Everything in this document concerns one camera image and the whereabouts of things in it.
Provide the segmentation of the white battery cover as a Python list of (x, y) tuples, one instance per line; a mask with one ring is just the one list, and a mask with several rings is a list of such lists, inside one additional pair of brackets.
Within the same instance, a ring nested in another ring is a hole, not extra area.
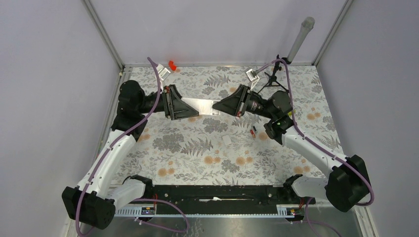
[(222, 136), (222, 141), (225, 144), (225, 146), (232, 144), (231, 138), (228, 135)]

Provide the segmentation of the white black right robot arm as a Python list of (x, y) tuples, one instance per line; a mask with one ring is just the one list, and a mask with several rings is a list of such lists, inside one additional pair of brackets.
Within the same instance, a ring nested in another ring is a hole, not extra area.
[(212, 108), (238, 118), (246, 112), (268, 118), (269, 122), (264, 125), (268, 137), (296, 151), (324, 174), (324, 178), (302, 175), (289, 178), (288, 187), (283, 190), (287, 202), (313, 197), (327, 200), (337, 210), (347, 212), (355, 205), (367, 206), (374, 201), (364, 160), (358, 155), (348, 157), (333, 151), (305, 135), (289, 115), (293, 111), (292, 101), (285, 91), (276, 91), (266, 100), (249, 87), (240, 85)]

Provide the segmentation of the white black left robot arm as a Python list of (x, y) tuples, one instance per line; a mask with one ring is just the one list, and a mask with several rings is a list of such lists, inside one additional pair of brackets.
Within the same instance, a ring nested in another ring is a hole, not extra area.
[(171, 120), (199, 114), (182, 101), (174, 84), (159, 85), (157, 92), (146, 95), (137, 81), (128, 80), (120, 86), (119, 92), (117, 115), (99, 158), (76, 187), (66, 187), (62, 193), (67, 213), (75, 220), (80, 236), (83, 235), (80, 223), (103, 230), (109, 226), (115, 213), (132, 201), (151, 203), (151, 207), (140, 213), (142, 222), (156, 214), (156, 204), (160, 200), (151, 179), (131, 175), (109, 194), (111, 180), (139, 140), (152, 113), (164, 112)]

